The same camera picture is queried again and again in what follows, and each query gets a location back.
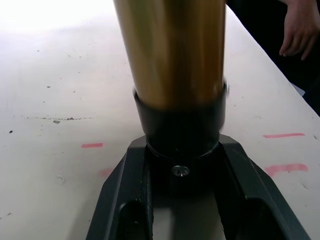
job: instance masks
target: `black base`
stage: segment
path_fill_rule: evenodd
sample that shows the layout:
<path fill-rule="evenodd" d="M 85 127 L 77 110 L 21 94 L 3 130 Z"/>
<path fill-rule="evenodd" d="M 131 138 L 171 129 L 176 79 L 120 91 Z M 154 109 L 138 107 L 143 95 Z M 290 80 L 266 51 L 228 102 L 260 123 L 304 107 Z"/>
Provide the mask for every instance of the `black base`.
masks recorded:
<path fill-rule="evenodd" d="M 150 152 L 145 137 L 134 140 L 102 187 L 86 240 L 151 240 L 152 189 L 159 186 L 184 195 L 213 191 L 226 240 L 310 240 L 272 179 L 238 142 L 219 139 L 203 164 L 186 162 L 190 173 L 182 177 L 171 172 L 175 162 Z"/>

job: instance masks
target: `screw head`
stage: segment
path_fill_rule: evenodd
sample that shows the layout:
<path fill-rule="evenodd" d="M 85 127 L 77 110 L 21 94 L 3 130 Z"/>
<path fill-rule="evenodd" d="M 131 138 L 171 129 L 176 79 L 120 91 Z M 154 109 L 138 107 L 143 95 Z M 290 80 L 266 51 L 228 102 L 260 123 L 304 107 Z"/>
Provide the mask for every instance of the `screw head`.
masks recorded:
<path fill-rule="evenodd" d="M 171 172 L 177 177 L 186 177 L 190 174 L 190 170 L 186 166 L 174 166 L 171 168 Z"/>

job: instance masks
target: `white table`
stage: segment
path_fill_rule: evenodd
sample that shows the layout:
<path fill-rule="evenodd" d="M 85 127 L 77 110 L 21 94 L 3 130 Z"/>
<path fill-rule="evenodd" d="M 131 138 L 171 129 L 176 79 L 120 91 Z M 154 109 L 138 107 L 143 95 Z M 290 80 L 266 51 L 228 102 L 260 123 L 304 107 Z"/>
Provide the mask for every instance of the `white table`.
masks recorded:
<path fill-rule="evenodd" d="M 319 239 L 320 118 L 230 9 L 224 75 L 222 133 L 262 169 L 281 170 L 273 180 Z M 102 184 L 143 135 L 113 2 L 2 3 L 0 84 L 0 239 L 85 239 Z M 304 135 L 263 137 L 291 133 Z M 198 206 L 214 203 L 208 199 Z M 162 239 L 172 214 L 155 218 L 154 239 Z M 224 238 L 219 221 L 211 227 L 213 239 Z"/>

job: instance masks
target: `gold metal tube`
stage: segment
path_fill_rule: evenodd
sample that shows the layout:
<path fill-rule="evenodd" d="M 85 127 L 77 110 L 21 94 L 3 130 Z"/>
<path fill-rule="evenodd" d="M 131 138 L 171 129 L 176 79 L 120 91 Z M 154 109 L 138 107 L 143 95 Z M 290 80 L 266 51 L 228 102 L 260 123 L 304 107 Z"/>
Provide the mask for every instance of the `gold metal tube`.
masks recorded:
<path fill-rule="evenodd" d="M 174 110 L 223 92 L 224 0 L 114 0 L 137 95 Z"/>

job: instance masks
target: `pink line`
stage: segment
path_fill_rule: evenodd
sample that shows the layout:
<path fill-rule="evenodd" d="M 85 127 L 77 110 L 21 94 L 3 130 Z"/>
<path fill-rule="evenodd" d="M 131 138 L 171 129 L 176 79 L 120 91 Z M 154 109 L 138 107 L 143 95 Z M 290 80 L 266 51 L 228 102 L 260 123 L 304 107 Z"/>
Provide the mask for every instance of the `pink line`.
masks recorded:
<path fill-rule="evenodd" d="M 264 170 L 270 177 L 273 177 L 278 172 L 293 172 L 293 171 L 308 172 L 308 167 L 302 163 L 293 163 L 293 164 L 287 164 L 287 165 L 273 165 L 273 166 L 265 167 Z"/>
<path fill-rule="evenodd" d="M 89 149 L 89 148 L 101 148 L 103 146 L 103 143 L 87 143 L 82 144 L 83 149 Z"/>
<path fill-rule="evenodd" d="M 263 135 L 266 139 L 278 139 L 287 137 L 304 136 L 304 133 L 287 133 L 287 134 L 275 134 L 275 135 Z"/>
<path fill-rule="evenodd" d="M 98 175 L 100 177 L 103 177 L 103 178 L 107 179 L 110 176 L 110 174 L 112 173 L 113 170 L 114 170 L 114 168 L 105 168 L 105 169 L 99 171 Z"/>

